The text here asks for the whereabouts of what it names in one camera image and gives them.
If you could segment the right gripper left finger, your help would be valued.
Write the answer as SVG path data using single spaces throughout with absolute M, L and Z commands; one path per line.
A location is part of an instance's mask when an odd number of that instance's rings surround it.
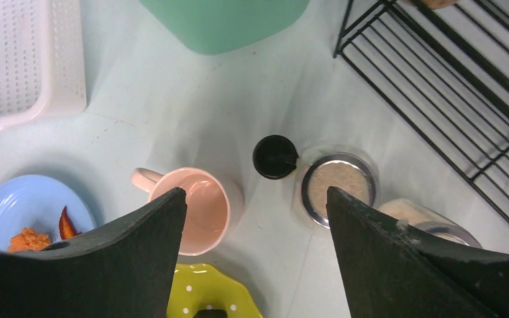
M 186 211 L 175 187 L 42 251 L 0 252 L 0 317 L 164 317 Z

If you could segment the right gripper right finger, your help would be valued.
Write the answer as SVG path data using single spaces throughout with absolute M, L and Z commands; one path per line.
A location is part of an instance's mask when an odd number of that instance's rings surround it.
M 337 187 L 327 212 L 352 317 L 509 317 L 509 254 L 403 225 Z

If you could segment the glass jar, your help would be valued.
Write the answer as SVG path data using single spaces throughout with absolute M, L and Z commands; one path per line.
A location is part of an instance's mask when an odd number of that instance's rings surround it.
M 465 228 L 447 217 L 418 205 L 409 199 L 398 198 L 382 204 L 378 210 L 390 217 L 439 238 L 474 248 L 480 242 Z
M 354 146 L 324 144 L 304 150 L 295 173 L 293 216 L 310 229 L 328 230 L 329 187 L 338 187 L 376 207 L 380 198 L 376 164 L 364 150 Z

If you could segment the small black-lid spice jar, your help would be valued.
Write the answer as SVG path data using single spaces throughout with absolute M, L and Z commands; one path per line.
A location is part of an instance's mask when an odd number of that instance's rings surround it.
M 296 168 L 299 154 L 294 143 L 279 134 L 259 140 L 253 149 L 253 166 L 262 177 L 279 180 L 289 176 Z

